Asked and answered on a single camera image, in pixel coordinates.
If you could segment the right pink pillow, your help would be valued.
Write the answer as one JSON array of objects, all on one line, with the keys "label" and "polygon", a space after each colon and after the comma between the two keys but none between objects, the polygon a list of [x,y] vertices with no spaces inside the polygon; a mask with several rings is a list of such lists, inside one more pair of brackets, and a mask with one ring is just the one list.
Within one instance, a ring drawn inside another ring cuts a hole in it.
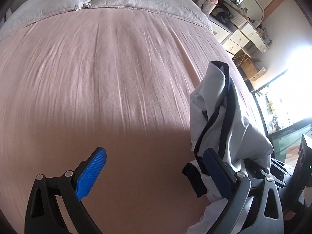
[{"label": "right pink pillow", "polygon": [[192,0],[91,0],[87,7],[144,10],[212,29],[208,17]]}]

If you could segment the white shirt with navy trim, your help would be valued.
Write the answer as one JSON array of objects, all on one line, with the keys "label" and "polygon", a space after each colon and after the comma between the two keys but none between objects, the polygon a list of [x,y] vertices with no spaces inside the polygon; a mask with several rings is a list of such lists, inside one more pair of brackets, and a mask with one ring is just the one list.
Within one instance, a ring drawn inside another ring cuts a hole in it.
[{"label": "white shirt with navy trim", "polygon": [[195,159],[183,168],[196,195],[211,202],[198,223],[187,233],[206,233],[228,202],[206,170],[203,153],[213,149],[234,172],[250,177],[252,167],[261,174],[270,171],[273,146],[249,120],[241,107],[238,91],[230,77],[230,67],[221,61],[209,63],[206,75],[190,95],[190,136]]}]

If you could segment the pink water bottle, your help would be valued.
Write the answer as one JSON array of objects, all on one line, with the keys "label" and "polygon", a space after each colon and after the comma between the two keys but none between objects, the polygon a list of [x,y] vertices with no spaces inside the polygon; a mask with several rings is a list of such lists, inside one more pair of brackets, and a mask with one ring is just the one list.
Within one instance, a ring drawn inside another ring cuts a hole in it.
[{"label": "pink water bottle", "polygon": [[202,11],[209,15],[218,4],[218,0],[206,0],[202,6]]}]

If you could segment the pink bed sheet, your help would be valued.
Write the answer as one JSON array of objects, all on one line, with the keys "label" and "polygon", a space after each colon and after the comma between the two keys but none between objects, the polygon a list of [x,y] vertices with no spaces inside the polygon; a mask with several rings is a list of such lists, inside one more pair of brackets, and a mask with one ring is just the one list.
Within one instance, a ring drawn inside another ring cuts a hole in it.
[{"label": "pink bed sheet", "polygon": [[208,206],[182,174],[189,96],[210,61],[230,66],[250,121],[262,122],[211,30],[144,10],[55,15],[1,41],[1,210],[24,231],[38,174],[107,163],[83,204],[103,233],[185,233]]}]

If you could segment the left pink pillow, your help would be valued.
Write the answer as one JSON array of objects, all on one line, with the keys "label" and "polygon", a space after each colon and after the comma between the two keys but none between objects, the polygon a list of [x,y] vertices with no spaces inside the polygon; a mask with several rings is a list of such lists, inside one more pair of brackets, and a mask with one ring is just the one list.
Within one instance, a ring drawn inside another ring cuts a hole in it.
[{"label": "left pink pillow", "polygon": [[27,0],[1,27],[1,39],[42,19],[87,7],[91,0]]}]

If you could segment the cardboard box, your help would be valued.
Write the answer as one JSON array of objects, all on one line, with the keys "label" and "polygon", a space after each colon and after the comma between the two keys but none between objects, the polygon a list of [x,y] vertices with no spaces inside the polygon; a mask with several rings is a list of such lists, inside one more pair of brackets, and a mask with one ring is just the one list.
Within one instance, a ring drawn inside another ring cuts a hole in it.
[{"label": "cardboard box", "polygon": [[266,68],[260,66],[260,60],[256,57],[249,57],[247,54],[237,54],[232,58],[239,73],[241,74],[249,92],[254,91],[252,82],[257,81],[266,72]]}]

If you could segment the pink pillow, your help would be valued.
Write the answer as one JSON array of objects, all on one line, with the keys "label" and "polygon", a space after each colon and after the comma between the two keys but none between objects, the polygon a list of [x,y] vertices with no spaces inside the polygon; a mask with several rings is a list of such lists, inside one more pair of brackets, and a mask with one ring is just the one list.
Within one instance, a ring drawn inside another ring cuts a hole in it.
[{"label": "pink pillow", "polygon": [[1,27],[1,39],[42,19],[87,7],[91,0],[27,0]]},{"label": "pink pillow", "polygon": [[208,17],[192,0],[91,0],[87,7],[144,10],[212,29]]}]

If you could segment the white dresser with drawers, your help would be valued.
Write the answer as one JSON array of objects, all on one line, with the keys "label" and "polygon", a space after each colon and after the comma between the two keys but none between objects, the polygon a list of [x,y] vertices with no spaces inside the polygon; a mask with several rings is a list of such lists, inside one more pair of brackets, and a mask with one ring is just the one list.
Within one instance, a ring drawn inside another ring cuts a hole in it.
[{"label": "white dresser with drawers", "polygon": [[249,45],[255,47],[261,53],[265,53],[269,49],[262,36],[250,23],[245,23],[239,29],[230,21],[223,24],[211,15],[208,18],[211,22],[215,39],[232,58],[240,51],[251,57],[248,52]]}]

